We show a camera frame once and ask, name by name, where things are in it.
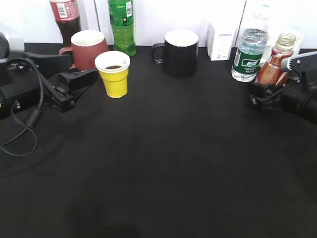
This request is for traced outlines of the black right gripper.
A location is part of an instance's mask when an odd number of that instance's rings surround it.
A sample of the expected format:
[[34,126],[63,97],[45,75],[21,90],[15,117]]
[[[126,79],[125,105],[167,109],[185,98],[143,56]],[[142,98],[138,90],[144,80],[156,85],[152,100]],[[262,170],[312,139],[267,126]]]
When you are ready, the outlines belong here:
[[[317,69],[317,51],[303,53],[281,62],[281,71],[309,72]],[[317,83],[309,83],[308,91],[302,90],[299,77],[290,77],[288,84],[262,85],[248,83],[248,92],[253,105],[261,111],[284,110],[294,113],[306,120],[317,120]]]

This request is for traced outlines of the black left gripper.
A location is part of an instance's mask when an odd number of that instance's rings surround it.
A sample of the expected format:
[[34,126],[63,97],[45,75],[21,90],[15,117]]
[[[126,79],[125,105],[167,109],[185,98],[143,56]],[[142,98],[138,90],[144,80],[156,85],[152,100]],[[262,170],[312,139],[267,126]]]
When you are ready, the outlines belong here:
[[[24,58],[32,60],[46,79],[43,83],[43,105],[60,112],[74,108],[74,101],[87,91],[98,79],[96,69],[66,72],[72,67],[71,55],[41,55],[25,52]],[[15,58],[0,63],[0,118],[9,115],[15,101],[22,109],[40,102],[40,84],[24,58]],[[57,86],[53,77],[57,76]]]

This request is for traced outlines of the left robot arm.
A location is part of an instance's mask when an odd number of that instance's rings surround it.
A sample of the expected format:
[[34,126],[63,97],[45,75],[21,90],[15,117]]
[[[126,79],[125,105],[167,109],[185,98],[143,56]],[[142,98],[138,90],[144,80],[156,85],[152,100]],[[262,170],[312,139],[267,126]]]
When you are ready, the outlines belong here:
[[60,112],[74,108],[78,98],[98,78],[95,69],[70,70],[70,55],[41,55],[25,51],[20,34],[0,25],[0,117],[18,108],[33,108],[26,120],[34,127],[44,106]]

